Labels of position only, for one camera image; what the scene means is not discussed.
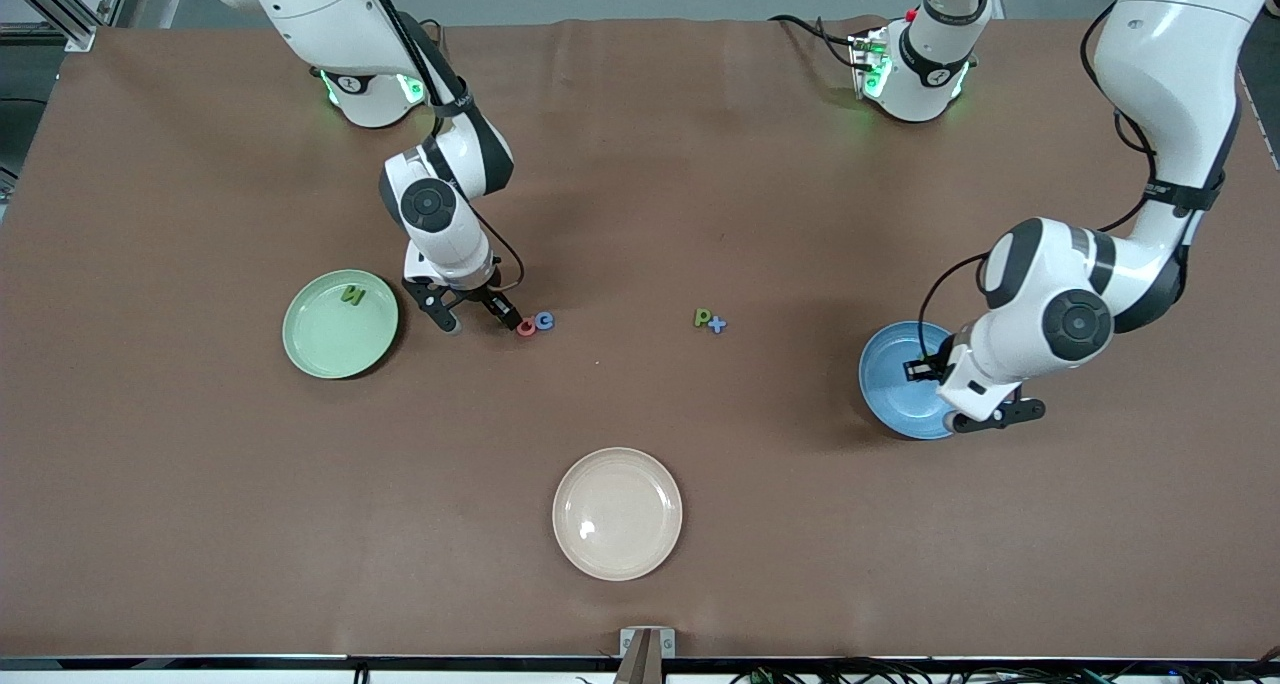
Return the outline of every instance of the black cable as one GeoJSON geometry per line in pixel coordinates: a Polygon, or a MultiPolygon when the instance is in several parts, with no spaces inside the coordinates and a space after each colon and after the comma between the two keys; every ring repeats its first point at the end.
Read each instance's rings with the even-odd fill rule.
{"type": "MultiPolygon", "coordinates": [[[[933,684],[933,680],[932,680],[932,679],[929,679],[929,675],[928,675],[928,674],[925,674],[924,671],[922,671],[922,670],[920,670],[919,667],[916,667],[915,665],[910,665],[910,664],[908,664],[908,662],[905,662],[905,661],[899,661],[899,662],[893,662],[893,666],[895,666],[895,667],[897,667],[899,670],[908,670],[908,671],[914,671],[914,672],[915,672],[916,675],[919,675],[919,676],[923,676],[923,678],[924,678],[924,684],[933,684]]],[[[909,675],[906,675],[906,674],[902,674],[902,671],[899,671],[899,672],[897,672],[897,675],[900,675],[900,676],[901,676],[901,679],[904,679],[904,680],[910,680],[910,681],[915,681],[915,679],[910,678],[910,676],[909,676],[909,675]]]]}
{"type": "Polygon", "coordinates": [[[983,257],[982,264],[973,268],[973,286],[978,287],[979,292],[986,293],[987,287],[982,286],[982,277],[987,273],[987,260],[983,257]]]}
{"type": "MultiPolygon", "coordinates": [[[[859,657],[859,658],[854,658],[854,660],[847,660],[846,664],[856,665],[860,669],[876,669],[876,670],[878,670],[878,671],[873,671],[872,674],[868,674],[868,675],[863,676],[861,679],[859,679],[854,684],[868,684],[868,681],[872,681],[873,679],[883,679],[888,684],[899,684],[897,680],[893,679],[893,674],[897,674],[897,671],[893,669],[892,665],[890,665],[890,662],[886,662],[883,660],[873,660],[873,658],[859,657]]],[[[850,684],[850,680],[846,679],[844,674],[840,674],[837,671],[836,676],[840,678],[841,684],[850,684]]]]}
{"type": "MultiPolygon", "coordinates": [[[[1102,91],[1102,85],[1098,83],[1098,74],[1093,69],[1092,60],[1089,60],[1089,40],[1093,38],[1093,32],[1096,32],[1097,28],[1098,28],[1098,26],[1102,24],[1102,19],[1106,19],[1107,17],[1111,15],[1111,10],[1115,9],[1115,5],[1116,5],[1116,1],[1111,1],[1111,4],[1108,4],[1106,6],[1106,9],[1103,9],[1102,13],[1098,14],[1093,19],[1093,22],[1091,22],[1088,24],[1088,28],[1084,28],[1084,36],[1080,37],[1080,67],[1084,68],[1084,74],[1089,78],[1091,82],[1093,82],[1094,88],[1097,88],[1100,92],[1102,92],[1103,96],[1106,96],[1106,92],[1102,91]]],[[[1124,111],[1121,111],[1120,106],[1115,108],[1115,110],[1112,111],[1111,118],[1112,118],[1112,122],[1115,123],[1116,136],[1120,137],[1120,141],[1124,142],[1124,145],[1126,147],[1129,147],[1129,149],[1132,149],[1134,151],[1138,151],[1139,154],[1147,156],[1147,179],[1155,179],[1156,178],[1156,150],[1153,150],[1151,147],[1151,142],[1147,140],[1147,133],[1144,133],[1142,131],[1142,127],[1139,127],[1138,123],[1134,122],[1132,117],[1129,117],[1128,114],[1125,114],[1124,111]],[[1129,137],[1125,136],[1124,129],[1120,128],[1120,120],[1121,119],[1124,119],[1124,122],[1126,124],[1129,124],[1129,128],[1133,131],[1134,136],[1138,138],[1138,143],[1134,143],[1134,142],[1129,141],[1129,137]]],[[[1129,222],[1130,219],[1133,219],[1134,216],[1137,216],[1139,211],[1142,211],[1142,208],[1143,208],[1144,204],[1146,204],[1146,197],[1139,199],[1138,204],[1133,205],[1133,209],[1130,209],[1123,216],[1120,216],[1115,222],[1107,224],[1106,227],[1098,227],[1097,231],[1098,232],[1110,232],[1111,229],[1115,229],[1116,227],[1124,225],[1126,222],[1129,222]]]]}
{"type": "Polygon", "coordinates": [[[435,27],[435,35],[436,35],[435,36],[435,44],[436,44],[436,46],[440,47],[440,51],[448,51],[448,45],[444,44],[444,24],[442,24],[438,19],[431,19],[430,17],[426,18],[426,19],[419,19],[417,20],[417,26],[419,27],[425,27],[428,24],[431,24],[431,26],[435,27]]]}
{"type": "Polygon", "coordinates": [[[1080,67],[1084,68],[1084,74],[1091,82],[1093,82],[1093,86],[1097,87],[1098,91],[1102,91],[1102,85],[1098,83],[1098,74],[1093,70],[1093,63],[1089,61],[1089,40],[1093,37],[1093,32],[1097,31],[1098,26],[1102,24],[1102,19],[1106,19],[1111,14],[1111,10],[1116,8],[1116,1],[1119,0],[1111,1],[1111,4],[1102,10],[1102,14],[1098,14],[1097,18],[1089,23],[1089,27],[1084,29],[1084,36],[1080,37],[1080,67]]]}
{"type": "MultiPolygon", "coordinates": [[[[823,37],[823,38],[826,38],[827,41],[829,41],[832,44],[849,44],[849,40],[846,37],[837,37],[837,36],[833,36],[833,35],[828,35],[826,31],[822,31],[822,29],[818,29],[817,27],[814,27],[814,24],[810,24],[809,22],[805,22],[804,19],[801,19],[799,17],[792,17],[791,14],[778,14],[777,17],[769,17],[768,20],[769,22],[785,22],[785,23],[788,23],[788,24],[796,24],[797,27],[800,27],[801,29],[809,32],[810,35],[813,35],[815,37],[823,37]]],[[[864,33],[868,33],[872,29],[878,29],[878,28],[879,27],[872,27],[869,29],[863,29],[860,32],[854,32],[854,33],[850,33],[847,36],[849,37],[860,37],[864,33]]]]}
{"type": "Polygon", "coordinates": [[[1236,681],[1249,680],[1249,681],[1253,681],[1253,684],[1262,684],[1261,675],[1256,674],[1253,670],[1256,667],[1258,667],[1258,666],[1270,664],[1270,662],[1275,661],[1276,658],[1280,658],[1280,646],[1271,647],[1261,657],[1258,657],[1254,661],[1251,661],[1248,664],[1244,664],[1244,665],[1235,665],[1235,664],[1228,665],[1228,679],[1236,680],[1236,681]]]}
{"type": "Polygon", "coordinates": [[[1139,662],[1137,662],[1137,661],[1132,661],[1132,662],[1129,662],[1129,665],[1128,665],[1128,666],[1125,666],[1125,667],[1124,667],[1124,669],[1121,669],[1120,671],[1116,671],[1116,672],[1115,672],[1115,674],[1112,674],[1111,676],[1103,676],[1103,679],[1106,679],[1107,681],[1115,681],[1116,679],[1120,679],[1120,678],[1121,678],[1121,676],[1124,676],[1125,674],[1129,674],[1129,670],[1133,670],[1133,667],[1138,666],[1138,664],[1139,664],[1139,662]]]}
{"type": "MultiPolygon", "coordinates": [[[[1015,396],[1021,396],[1021,387],[1015,389],[1015,396]]],[[[1043,669],[1006,669],[1002,666],[988,666],[968,671],[960,678],[960,684],[968,684],[969,679],[979,674],[996,674],[997,680],[992,684],[1082,684],[1074,674],[1050,674],[1043,669]],[[1018,676],[1001,679],[1001,674],[1015,674],[1018,676]]]]}
{"type": "Polygon", "coordinates": [[[1172,662],[1167,662],[1167,661],[1161,661],[1161,662],[1156,662],[1156,664],[1158,666],[1161,666],[1161,667],[1169,667],[1170,671],[1176,671],[1178,676],[1180,676],[1180,679],[1183,680],[1184,684],[1221,684],[1222,683],[1222,675],[1220,675],[1216,671],[1208,670],[1208,669],[1193,670],[1193,669],[1190,669],[1188,666],[1183,666],[1180,664],[1172,664],[1172,662]]]}
{"type": "Polygon", "coordinates": [[[516,272],[517,272],[516,281],[512,282],[512,283],[508,283],[508,284],[503,284],[500,287],[494,287],[494,288],[492,288],[489,291],[492,291],[494,293],[502,293],[502,292],[509,292],[511,289],[515,289],[516,287],[520,286],[521,282],[525,281],[525,260],[520,259],[520,254],[509,243],[507,243],[507,240],[504,240],[503,236],[498,233],[498,229],[494,229],[489,224],[489,222],[485,220],[484,215],[480,214],[479,210],[476,210],[475,208],[471,208],[471,211],[475,213],[476,219],[480,220],[480,224],[484,224],[484,228],[489,229],[489,233],[493,234],[494,238],[498,240],[502,243],[502,246],[507,251],[511,252],[512,259],[516,260],[516,266],[517,266],[517,269],[516,269],[516,272]]]}
{"type": "Polygon", "coordinates": [[[431,81],[430,69],[426,67],[426,61],[422,59],[422,53],[419,51],[417,45],[408,36],[408,31],[404,29],[404,23],[401,22],[399,15],[396,13],[396,5],[392,0],[378,0],[378,5],[381,6],[383,13],[387,14],[387,19],[390,23],[396,36],[401,41],[401,46],[404,47],[404,54],[408,55],[410,60],[413,63],[413,69],[417,76],[422,79],[422,86],[426,87],[426,94],[431,100],[431,105],[440,105],[440,92],[435,91],[435,82],[431,81]]]}
{"type": "Polygon", "coordinates": [[[841,674],[840,662],[832,662],[829,671],[831,674],[827,678],[822,678],[824,684],[851,684],[851,681],[845,679],[845,675],[841,674]]]}
{"type": "MultiPolygon", "coordinates": [[[[1134,151],[1138,151],[1138,152],[1142,152],[1142,154],[1147,154],[1147,150],[1143,149],[1140,145],[1137,145],[1137,143],[1129,141],[1129,136],[1125,134],[1124,129],[1120,128],[1120,118],[1124,117],[1124,113],[1121,113],[1119,109],[1116,109],[1115,111],[1111,113],[1111,115],[1112,115],[1112,119],[1115,119],[1116,136],[1120,137],[1120,141],[1124,142],[1124,145],[1126,147],[1129,147],[1129,149],[1132,149],[1134,151]]],[[[1134,127],[1134,124],[1132,123],[1132,119],[1129,119],[1128,117],[1125,117],[1125,122],[1130,122],[1130,124],[1129,124],[1130,128],[1134,127]]]]}
{"type": "Polygon", "coordinates": [[[801,19],[799,17],[792,17],[791,14],[778,14],[777,17],[769,17],[769,22],[782,22],[782,23],[796,24],[797,27],[800,27],[805,32],[809,32],[810,35],[820,38],[823,41],[823,44],[827,45],[827,50],[831,51],[831,55],[835,56],[836,60],[838,60],[841,64],[845,64],[846,67],[849,67],[850,69],[859,69],[861,72],[870,72],[870,69],[872,69],[868,64],[856,64],[854,61],[850,61],[850,60],[845,59],[844,56],[840,55],[838,51],[836,51],[836,46],[833,46],[833,45],[840,44],[840,45],[849,46],[849,37],[865,36],[872,29],[878,29],[879,27],[872,27],[869,29],[861,29],[861,31],[846,35],[844,37],[837,37],[835,35],[828,35],[827,33],[827,28],[824,28],[823,24],[822,24],[822,17],[818,17],[817,24],[810,24],[810,23],[805,22],[804,19],[801,19]]]}
{"type": "Polygon", "coordinates": [[[942,286],[942,282],[947,281],[947,277],[955,274],[956,272],[964,269],[965,266],[973,264],[974,261],[982,261],[987,259],[987,255],[988,252],[984,251],[982,254],[975,254],[956,264],[952,264],[951,269],[943,272],[942,275],[938,277],[936,282],[933,282],[933,286],[929,287],[929,293],[924,295],[924,301],[920,302],[920,315],[915,319],[915,332],[920,337],[920,359],[929,357],[929,352],[924,348],[924,311],[929,309],[929,300],[933,298],[933,293],[938,291],[938,287],[942,286]]]}
{"type": "Polygon", "coordinates": [[[799,674],[772,666],[769,669],[778,674],[783,684],[805,684],[804,679],[800,679],[799,674]]]}
{"type": "Polygon", "coordinates": [[[836,45],[831,42],[831,36],[827,33],[827,29],[822,28],[822,17],[818,17],[818,32],[822,35],[822,42],[827,45],[827,51],[829,51],[831,55],[836,58],[836,61],[845,64],[850,69],[859,69],[859,72],[872,70],[870,64],[860,64],[858,61],[851,61],[849,59],[845,59],[844,56],[840,55],[838,51],[836,51],[836,45]]]}

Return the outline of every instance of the green plate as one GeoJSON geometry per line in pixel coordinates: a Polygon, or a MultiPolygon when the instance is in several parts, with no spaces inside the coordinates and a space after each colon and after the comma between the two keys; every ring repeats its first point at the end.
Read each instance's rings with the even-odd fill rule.
{"type": "Polygon", "coordinates": [[[330,272],[303,287],[284,313],[284,352],[312,377],[353,377],[387,354],[398,323],[387,282],[358,269],[330,272]]]}

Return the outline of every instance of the blue bowl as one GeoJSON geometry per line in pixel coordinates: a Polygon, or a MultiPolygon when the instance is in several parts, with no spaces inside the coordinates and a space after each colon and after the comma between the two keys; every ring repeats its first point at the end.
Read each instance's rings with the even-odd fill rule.
{"type": "MultiPolygon", "coordinates": [[[[951,333],[924,323],[924,346],[938,351],[951,333]]],[[[858,384],[873,414],[890,429],[913,439],[941,439],[951,432],[943,424],[951,411],[938,397],[937,382],[908,382],[902,364],[920,359],[915,322],[890,324],[869,338],[858,361],[858,384]]]]}

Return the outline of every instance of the metal frame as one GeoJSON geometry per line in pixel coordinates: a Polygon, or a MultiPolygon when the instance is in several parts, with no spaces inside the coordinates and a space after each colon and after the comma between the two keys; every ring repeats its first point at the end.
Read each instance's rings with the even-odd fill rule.
{"type": "Polygon", "coordinates": [[[14,188],[18,188],[18,179],[5,172],[0,172],[0,223],[4,223],[4,214],[13,199],[14,188]]]}
{"type": "Polygon", "coordinates": [[[68,51],[88,51],[93,29],[101,26],[127,24],[123,22],[136,8],[136,0],[100,0],[91,9],[83,0],[24,0],[44,22],[32,24],[0,24],[0,41],[47,42],[65,37],[68,51]]]}
{"type": "Polygon", "coordinates": [[[67,37],[67,51],[88,51],[95,31],[104,26],[97,13],[81,0],[26,0],[55,29],[67,37]]]}

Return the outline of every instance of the black band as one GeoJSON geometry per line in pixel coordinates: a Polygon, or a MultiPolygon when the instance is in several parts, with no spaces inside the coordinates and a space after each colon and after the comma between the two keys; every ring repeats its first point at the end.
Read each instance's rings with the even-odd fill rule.
{"type": "Polygon", "coordinates": [[[964,17],[954,17],[951,14],[943,14],[929,4],[929,0],[924,0],[924,13],[929,15],[937,23],[947,24],[948,27],[964,27],[965,24],[973,24],[982,18],[982,13],[987,10],[987,0],[978,0],[978,9],[973,14],[965,14],[964,17]]]}
{"type": "Polygon", "coordinates": [[[1187,187],[1161,179],[1147,179],[1147,188],[1143,188],[1142,193],[1149,200],[1175,206],[1187,213],[1208,211],[1213,206],[1213,201],[1217,200],[1217,195],[1222,192],[1224,182],[1226,182],[1225,172],[1220,172],[1217,181],[1208,188],[1187,187]]]}
{"type": "Polygon", "coordinates": [[[1093,256],[1093,270],[1089,272],[1089,286],[1100,295],[1107,291],[1111,274],[1116,268],[1116,242],[1108,234],[1093,232],[1093,243],[1098,247],[1093,256]]]}
{"type": "Polygon", "coordinates": [[[1088,256],[1089,254],[1089,234],[1079,227],[1066,225],[1071,231],[1071,248],[1088,256]]]}
{"type": "Polygon", "coordinates": [[[435,113],[436,119],[453,119],[458,114],[466,114],[476,106],[476,100],[471,96],[471,87],[467,86],[467,81],[458,77],[458,82],[462,83],[462,95],[456,97],[448,104],[433,104],[431,111],[435,113]]]}
{"type": "Polygon", "coordinates": [[[444,152],[440,151],[440,145],[435,143],[435,137],[426,137],[422,140],[422,152],[426,154],[426,161],[435,169],[435,175],[444,182],[452,183],[453,188],[458,191],[462,196],[462,201],[467,200],[467,193],[462,191],[462,184],[458,183],[458,178],[453,174],[453,168],[449,167],[449,160],[444,158],[444,152]]]}
{"type": "Polygon", "coordinates": [[[947,86],[947,82],[964,69],[964,65],[969,61],[969,54],[973,54],[973,50],[970,50],[969,54],[963,58],[950,64],[942,64],[928,59],[916,51],[915,47],[911,46],[911,37],[908,36],[910,33],[911,27],[908,26],[902,29],[902,36],[897,40],[897,47],[902,53],[902,64],[906,64],[908,69],[915,72],[915,74],[920,77],[922,86],[929,88],[947,86]]]}
{"type": "MultiPolygon", "coordinates": [[[[471,96],[466,82],[463,82],[462,77],[458,77],[453,72],[448,60],[444,59],[440,50],[434,42],[431,42],[431,38],[426,36],[426,32],[422,31],[422,27],[420,27],[412,17],[404,12],[398,13],[398,15],[401,24],[406,28],[406,31],[408,31],[413,42],[416,42],[417,47],[426,56],[426,61],[435,69],[435,73],[439,74],[440,81],[444,82],[444,88],[448,90],[448,92],[454,97],[452,104],[436,104],[436,95],[433,95],[431,106],[438,117],[436,131],[439,131],[439,123],[448,118],[440,115],[442,111],[452,111],[452,109],[445,108],[453,106],[461,110],[461,113],[466,115],[467,120],[471,122],[471,126],[475,127],[476,141],[480,142],[480,161],[484,165],[484,192],[481,192],[481,195],[493,193],[499,188],[506,187],[507,182],[511,181],[511,173],[515,164],[511,160],[511,155],[503,149],[502,141],[498,138],[498,133],[493,131],[489,122],[480,114],[480,106],[475,105],[475,100],[471,96]]],[[[424,86],[426,86],[428,92],[435,92],[434,82],[424,82],[424,86]]]]}
{"type": "Polygon", "coordinates": [[[1000,309],[1014,301],[1018,292],[1027,281],[1027,274],[1032,270],[1032,260],[1036,259],[1036,250],[1039,247],[1041,237],[1044,233],[1044,224],[1039,219],[1028,219],[1011,228],[1005,234],[1011,237],[1009,242],[1009,255],[1005,257],[1005,269],[1000,273],[1000,283],[995,289],[983,288],[982,295],[987,297],[987,309],[1000,309]]]}

